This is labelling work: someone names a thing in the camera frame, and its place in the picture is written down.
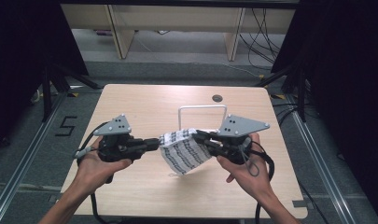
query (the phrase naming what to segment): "metal rail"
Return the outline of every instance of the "metal rail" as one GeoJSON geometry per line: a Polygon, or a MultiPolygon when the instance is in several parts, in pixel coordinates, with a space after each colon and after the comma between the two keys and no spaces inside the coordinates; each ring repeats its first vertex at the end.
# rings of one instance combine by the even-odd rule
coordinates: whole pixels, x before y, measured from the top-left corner
{"type": "Polygon", "coordinates": [[[34,139],[31,142],[31,145],[26,150],[19,165],[14,171],[14,174],[9,179],[5,188],[0,194],[0,221],[2,220],[6,210],[8,209],[8,206],[13,200],[13,197],[18,187],[20,186],[20,183],[25,177],[26,172],[29,170],[32,161],[34,160],[35,155],[37,154],[37,151],[39,150],[40,145],[42,144],[49,130],[49,126],[53,122],[58,108],[60,107],[64,99],[66,99],[66,93],[60,92],[60,94],[57,96],[55,100],[55,103],[53,104],[54,107],[52,108],[49,118],[41,124],[39,130],[37,131],[34,139]]]}
{"type": "MultiPolygon", "coordinates": [[[[295,101],[291,95],[287,95],[287,101],[290,104],[294,104],[295,101]]],[[[324,183],[324,186],[334,204],[334,207],[340,217],[342,223],[357,223],[352,215],[352,212],[346,202],[343,194],[341,193],[339,187],[337,186],[334,178],[323,159],[322,153],[316,145],[314,138],[312,137],[308,126],[306,123],[301,121],[298,113],[293,112],[293,118],[300,130],[301,136],[311,154],[311,157],[315,163],[315,167],[320,174],[320,177],[324,183]]]]}

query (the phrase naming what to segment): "cloth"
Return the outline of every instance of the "cloth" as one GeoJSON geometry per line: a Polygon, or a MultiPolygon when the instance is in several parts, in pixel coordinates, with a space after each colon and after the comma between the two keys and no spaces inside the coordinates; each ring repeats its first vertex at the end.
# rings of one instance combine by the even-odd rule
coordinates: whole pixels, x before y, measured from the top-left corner
{"type": "Polygon", "coordinates": [[[206,146],[195,142],[193,133],[195,129],[186,129],[160,136],[161,154],[178,175],[186,174],[212,157],[206,146]]]}

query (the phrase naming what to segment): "wooden table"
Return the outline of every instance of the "wooden table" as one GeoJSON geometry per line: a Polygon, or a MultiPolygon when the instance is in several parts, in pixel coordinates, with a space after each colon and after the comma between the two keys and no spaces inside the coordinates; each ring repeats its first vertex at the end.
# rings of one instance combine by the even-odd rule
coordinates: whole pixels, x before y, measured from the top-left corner
{"type": "MultiPolygon", "coordinates": [[[[226,105],[228,114],[267,122],[271,128],[260,132],[261,144],[275,162],[272,186],[287,210],[305,218],[305,207],[268,93],[263,88],[117,85],[104,88],[84,139],[99,124],[125,114],[136,138],[154,138],[178,130],[178,108],[182,105],[226,105]],[[221,103],[212,97],[222,96],[221,103]]],[[[221,125],[221,108],[182,111],[182,128],[216,129],[221,125]]],[[[64,192],[77,171],[76,161],[63,185],[64,192]]],[[[253,218],[257,202],[234,181],[226,183],[228,172],[216,158],[187,175],[173,171],[160,150],[147,152],[126,170],[115,174],[113,182],[96,191],[98,212],[104,216],[253,218]]],[[[91,215],[86,200],[77,215],[91,215]]],[[[268,217],[262,211],[261,217],[268,217]]]]}

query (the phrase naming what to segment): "human arm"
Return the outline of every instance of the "human arm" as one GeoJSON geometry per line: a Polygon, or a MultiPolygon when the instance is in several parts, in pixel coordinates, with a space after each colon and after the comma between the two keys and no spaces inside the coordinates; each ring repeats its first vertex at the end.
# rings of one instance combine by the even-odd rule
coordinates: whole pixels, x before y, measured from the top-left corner
{"type": "MultiPolygon", "coordinates": [[[[101,140],[102,137],[97,138],[92,147],[98,148],[101,140]]],[[[129,159],[104,162],[99,159],[96,151],[88,153],[81,161],[72,184],[39,223],[67,223],[90,194],[100,188],[112,174],[127,168],[131,163],[129,159]]]]}
{"type": "MultiPolygon", "coordinates": [[[[259,143],[258,133],[252,133],[250,137],[252,141],[259,143]]],[[[252,150],[262,152],[261,148],[254,143],[252,143],[252,150]]],[[[259,175],[257,176],[252,176],[245,164],[234,164],[221,156],[217,157],[217,161],[225,170],[230,172],[226,181],[230,183],[235,179],[246,193],[258,201],[275,223],[300,223],[286,210],[273,192],[264,159],[254,154],[250,155],[250,161],[247,165],[253,171],[253,174],[258,171],[253,164],[258,166],[259,175]]]]}

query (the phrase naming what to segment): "silver metal plate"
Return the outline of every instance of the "silver metal plate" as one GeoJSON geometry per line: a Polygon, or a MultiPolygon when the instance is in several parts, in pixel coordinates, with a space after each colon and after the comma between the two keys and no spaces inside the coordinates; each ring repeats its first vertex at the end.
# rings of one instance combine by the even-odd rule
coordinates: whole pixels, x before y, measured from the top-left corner
{"type": "Polygon", "coordinates": [[[130,133],[131,126],[128,123],[125,115],[122,114],[115,119],[112,119],[110,122],[95,130],[93,135],[110,135],[110,134],[117,134],[117,133],[130,133]]]}
{"type": "Polygon", "coordinates": [[[217,132],[219,136],[240,137],[270,128],[270,124],[261,121],[246,119],[235,115],[228,115],[217,132]]]}

